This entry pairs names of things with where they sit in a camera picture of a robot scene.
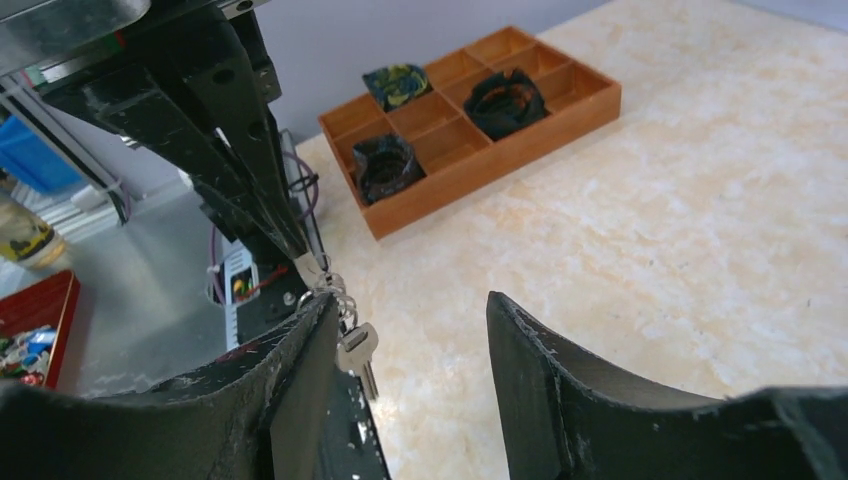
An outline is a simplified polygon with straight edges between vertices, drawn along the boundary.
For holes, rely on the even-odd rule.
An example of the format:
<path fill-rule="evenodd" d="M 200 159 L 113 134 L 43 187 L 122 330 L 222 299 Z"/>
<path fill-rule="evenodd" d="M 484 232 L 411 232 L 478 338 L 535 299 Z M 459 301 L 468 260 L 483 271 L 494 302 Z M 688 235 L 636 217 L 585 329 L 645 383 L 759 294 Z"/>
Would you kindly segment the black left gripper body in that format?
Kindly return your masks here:
<path fill-rule="evenodd" d="M 261 1 L 3 1 L 1 74 L 16 73 L 120 32 L 155 71 L 184 73 L 173 44 L 189 19 L 210 11 L 235 32 L 253 67 L 270 56 L 253 12 Z"/>

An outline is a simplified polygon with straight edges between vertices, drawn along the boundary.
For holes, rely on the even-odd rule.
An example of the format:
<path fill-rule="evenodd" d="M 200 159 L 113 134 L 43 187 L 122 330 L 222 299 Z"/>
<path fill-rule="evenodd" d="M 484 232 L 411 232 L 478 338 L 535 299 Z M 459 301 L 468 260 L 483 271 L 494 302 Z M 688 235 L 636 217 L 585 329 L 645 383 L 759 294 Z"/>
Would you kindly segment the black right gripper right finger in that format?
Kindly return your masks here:
<path fill-rule="evenodd" d="M 513 479 L 843 479 L 845 387 L 715 399 L 631 373 L 501 292 L 489 355 Z"/>

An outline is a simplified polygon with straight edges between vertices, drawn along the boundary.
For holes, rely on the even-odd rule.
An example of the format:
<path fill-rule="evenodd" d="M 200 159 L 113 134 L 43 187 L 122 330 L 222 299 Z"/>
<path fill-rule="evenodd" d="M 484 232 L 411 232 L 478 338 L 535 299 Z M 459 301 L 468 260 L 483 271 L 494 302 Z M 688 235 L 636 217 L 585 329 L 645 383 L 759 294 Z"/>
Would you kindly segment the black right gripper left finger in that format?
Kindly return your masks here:
<path fill-rule="evenodd" d="M 260 337 L 140 393 L 1 384 L 5 479 L 309 479 L 335 368 L 324 294 Z"/>

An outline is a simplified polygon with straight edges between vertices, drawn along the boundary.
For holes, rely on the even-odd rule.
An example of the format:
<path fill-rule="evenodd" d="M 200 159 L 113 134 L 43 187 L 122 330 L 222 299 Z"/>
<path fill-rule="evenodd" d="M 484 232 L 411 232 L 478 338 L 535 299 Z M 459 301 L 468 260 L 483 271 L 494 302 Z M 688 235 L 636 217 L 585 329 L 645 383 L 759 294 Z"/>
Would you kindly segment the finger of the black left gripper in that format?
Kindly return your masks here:
<path fill-rule="evenodd" d="M 104 62 L 41 84 L 39 95 L 188 174 L 229 239 L 262 259 L 298 258 L 276 122 L 249 63 Z"/>
<path fill-rule="evenodd" d="M 214 156 L 188 173 L 206 214 L 229 238 L 263 236 L 271 255 L 304 255 L 306 240 L 284 186 L 276 121 L 268 104 L 279 87 L 271 59 L 253 67 L 230 24 L 210 11 L 180 27 L 177 65 L 162 72 L 177 90 L 181 110 L 212 143 Z"/>

